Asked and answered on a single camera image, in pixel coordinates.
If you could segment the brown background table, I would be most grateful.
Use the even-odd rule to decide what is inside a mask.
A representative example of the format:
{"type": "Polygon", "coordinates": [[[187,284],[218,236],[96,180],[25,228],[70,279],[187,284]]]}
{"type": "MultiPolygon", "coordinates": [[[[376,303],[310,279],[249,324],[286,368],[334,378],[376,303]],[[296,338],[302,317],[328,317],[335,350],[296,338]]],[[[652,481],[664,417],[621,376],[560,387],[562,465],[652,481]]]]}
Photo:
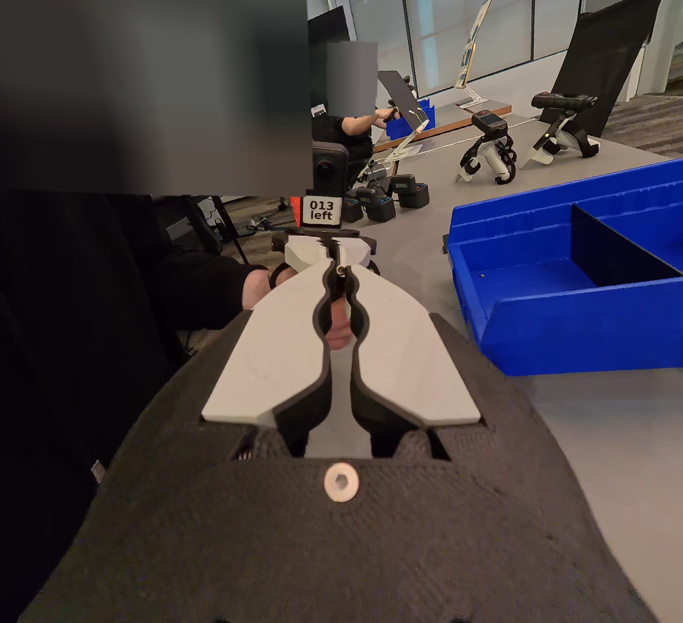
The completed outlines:
{"type": "Polygon", "coordinates": [[[487,100],[466,109],[460,108],[455,103],[437,107],[435,109],[435,127],[423,130],[411,143],[467,127],[471,125],[471,115],[480,110],[490,110],[502,116],[512,112],[513,107],[511,103],[495,100],[487,100]]]}

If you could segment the black board on stand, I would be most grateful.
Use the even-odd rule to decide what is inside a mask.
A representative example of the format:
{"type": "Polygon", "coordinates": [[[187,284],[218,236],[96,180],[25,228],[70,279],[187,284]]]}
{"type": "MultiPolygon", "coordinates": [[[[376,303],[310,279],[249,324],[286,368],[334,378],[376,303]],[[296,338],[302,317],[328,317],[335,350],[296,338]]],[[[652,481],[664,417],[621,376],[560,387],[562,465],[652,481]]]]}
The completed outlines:
{"type": "Polygon", "coordinates": [[[412,132],[389,154],[386,161],[399,161],[416,155],[421,149],[421,144],[410,147],[410,143],[429,124],[429,117],[413,96],[408,84],[397,71],[379,71],[378,80],[393,99],[394,106],[402,114],[410,125],[412,132]]]}

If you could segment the person's left hand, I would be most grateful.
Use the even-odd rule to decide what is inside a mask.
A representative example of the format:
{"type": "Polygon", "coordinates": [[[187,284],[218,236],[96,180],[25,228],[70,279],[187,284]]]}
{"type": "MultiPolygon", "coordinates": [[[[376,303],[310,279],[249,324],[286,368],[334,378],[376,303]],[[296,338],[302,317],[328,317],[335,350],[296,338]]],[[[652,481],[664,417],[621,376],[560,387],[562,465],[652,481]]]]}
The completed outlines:
{"type": "Polygon", "coordinates": [[[296,274],[296,270],[285,263],[273,270],[252,270],[244,281],[242,309],[252,310],[270,291],[292,279],[296,274]]]}

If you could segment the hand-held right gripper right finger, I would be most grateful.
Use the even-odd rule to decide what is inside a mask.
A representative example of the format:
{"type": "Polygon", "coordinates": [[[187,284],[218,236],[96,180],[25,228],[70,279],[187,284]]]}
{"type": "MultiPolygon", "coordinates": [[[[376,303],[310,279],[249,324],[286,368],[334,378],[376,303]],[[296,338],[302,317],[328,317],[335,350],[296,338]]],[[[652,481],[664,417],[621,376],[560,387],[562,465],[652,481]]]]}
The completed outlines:
{"type": "Polygon", "coordinates": [[[350,399],[373,453],[394,453],[406,433],[479,424],[482,414],[414,297],[361,265],[346,268],[353,348],[350,399]]]}

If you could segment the blue plastic bin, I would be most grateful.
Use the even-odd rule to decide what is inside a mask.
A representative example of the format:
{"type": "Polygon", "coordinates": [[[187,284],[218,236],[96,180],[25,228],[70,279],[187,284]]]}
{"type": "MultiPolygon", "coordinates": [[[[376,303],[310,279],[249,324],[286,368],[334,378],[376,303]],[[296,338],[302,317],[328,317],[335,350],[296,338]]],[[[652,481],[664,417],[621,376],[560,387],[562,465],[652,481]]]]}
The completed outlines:
{"type": "Polygon", "coordinates": [[[481,352],[509,376],[681,368],[682,277],[595,286],[570,258],[573,204],[682,272],[681,159],[457,207],[448,256],[481,352]]]}

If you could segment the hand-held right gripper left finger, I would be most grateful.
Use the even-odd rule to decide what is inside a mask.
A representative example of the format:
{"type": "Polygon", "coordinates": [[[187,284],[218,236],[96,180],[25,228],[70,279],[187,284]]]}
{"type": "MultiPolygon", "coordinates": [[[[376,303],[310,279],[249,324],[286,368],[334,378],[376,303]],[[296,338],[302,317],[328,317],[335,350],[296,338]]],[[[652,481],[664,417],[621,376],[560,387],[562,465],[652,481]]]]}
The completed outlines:
{"type": "Polygon", "coordinates": [[[235,321],[230,352],[201,415],[208,422],[277,429],[288,445],[328,416],[330,304],[336,265],[320,260],[235,321]]]}

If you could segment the background instruction stand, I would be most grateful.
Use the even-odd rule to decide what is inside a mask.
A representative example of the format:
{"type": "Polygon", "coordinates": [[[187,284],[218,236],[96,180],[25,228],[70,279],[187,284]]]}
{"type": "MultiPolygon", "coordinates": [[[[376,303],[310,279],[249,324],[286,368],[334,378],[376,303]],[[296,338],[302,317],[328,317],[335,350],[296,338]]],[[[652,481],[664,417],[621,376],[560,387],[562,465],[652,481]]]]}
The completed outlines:
{"type": "Polygon", "coordinates": [[[455,89],[466,93],[466,97],[456,102],[456,106],[462,110],[470,110],[472,107],[488,101],[488,99],[484,99],[478,95],[478,93],[468,85],[468,82],[470,79],[473,59],[476,51],[476,38],[480,32],[483,21],[488,13],[492,1],[493,0],[487,0],[481,5],[463,49],[460,70],[457,74],[455,83],[455,89]]]}

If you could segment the small blue bin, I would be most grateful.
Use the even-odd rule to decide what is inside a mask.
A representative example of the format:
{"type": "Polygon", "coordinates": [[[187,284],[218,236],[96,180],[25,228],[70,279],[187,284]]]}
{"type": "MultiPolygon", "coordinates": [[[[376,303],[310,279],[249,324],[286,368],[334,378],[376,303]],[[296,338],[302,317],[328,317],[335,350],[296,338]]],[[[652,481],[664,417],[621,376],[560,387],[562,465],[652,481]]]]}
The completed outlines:
{"type": "Polygon", "coordinates": [[[430,99],[423,98],[418,100],[417,103],[422,109],[417,114],[409,112],[406,116],[387,121],[386,134],[389,139],[397,140],[406,137],[413,132],[413,125],[417,126],[418,124],[422,124],[425,120],[428,120],[429,122],[423,128],[423,131],[435,128],[436,110],[431,104],[430,99]]]}

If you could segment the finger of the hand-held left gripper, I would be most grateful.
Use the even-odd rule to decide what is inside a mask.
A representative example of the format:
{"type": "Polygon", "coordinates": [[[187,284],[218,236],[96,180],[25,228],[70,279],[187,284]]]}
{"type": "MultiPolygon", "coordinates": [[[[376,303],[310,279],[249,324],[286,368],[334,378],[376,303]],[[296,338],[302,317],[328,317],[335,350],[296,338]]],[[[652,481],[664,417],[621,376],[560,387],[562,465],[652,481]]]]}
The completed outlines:
{"type": "Polygon", "coordinates": [[[337,239],[334,236],[288,236],[284,262],[297,273],[324,261],[337,271],[337,239]]]}
{"type": "Polygon", "coordinates": [[[371,259],[371,245],[364,239],[339,240],[339,267],[359,265],[368,268],[371,259]]]}

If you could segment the spare hand-held gripper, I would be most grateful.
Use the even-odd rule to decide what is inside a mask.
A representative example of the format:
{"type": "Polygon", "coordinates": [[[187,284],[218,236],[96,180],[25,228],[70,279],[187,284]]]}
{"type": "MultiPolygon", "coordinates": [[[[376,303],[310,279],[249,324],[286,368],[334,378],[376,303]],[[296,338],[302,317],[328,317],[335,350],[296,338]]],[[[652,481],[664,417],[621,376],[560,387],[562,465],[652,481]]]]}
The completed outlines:
{"type": "Polygon", "coordinates": [[[559,153],[573,149],[583,158],[592,158],[599,153],[600,142],[589,139],[585,130],[575,118],[585,110],[592,109],[599,98],[589,95],[564,96],[553,92],[541,92],[534,96],[531,105],[542,110],[557,110],[559,115],[533,145],[525,164],[530,161],[544,166],[552,163],[559,153]]]}
{"type": "Polygon", "coordinates": [[[507,121],[490,110],[474,113],[471,120],[482,136],[463,155],[456,180],[471,181],[484,161],[494,173],[496,184],[512,182],[517,174],[517,153],[507,121]]]}

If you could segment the black bin divider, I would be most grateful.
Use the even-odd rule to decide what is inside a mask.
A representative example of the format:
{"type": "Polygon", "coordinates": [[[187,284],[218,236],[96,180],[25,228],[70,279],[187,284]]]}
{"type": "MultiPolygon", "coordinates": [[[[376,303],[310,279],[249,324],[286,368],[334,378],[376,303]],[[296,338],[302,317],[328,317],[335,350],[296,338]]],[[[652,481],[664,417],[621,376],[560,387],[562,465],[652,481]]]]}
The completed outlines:
{"type": "Polygon", "coordinates": [[[577,204],[571,206],[570,225],[570,258],[597,287],[682,277],[681,271],[577,204]]]}

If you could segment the person's left forearm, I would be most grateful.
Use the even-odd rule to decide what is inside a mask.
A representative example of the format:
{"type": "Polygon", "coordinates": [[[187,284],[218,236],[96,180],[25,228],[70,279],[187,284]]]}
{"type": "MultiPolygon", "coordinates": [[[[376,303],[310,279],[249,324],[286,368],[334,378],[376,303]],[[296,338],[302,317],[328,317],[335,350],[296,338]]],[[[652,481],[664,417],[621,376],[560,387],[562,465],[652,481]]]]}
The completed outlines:
{"type": "Polygon", "coordinates": [[[175,331],[224,328],[243,311],[246,277],[266,269],[160,237],[145,246],[144,257],[155,315],[175,331]]]}

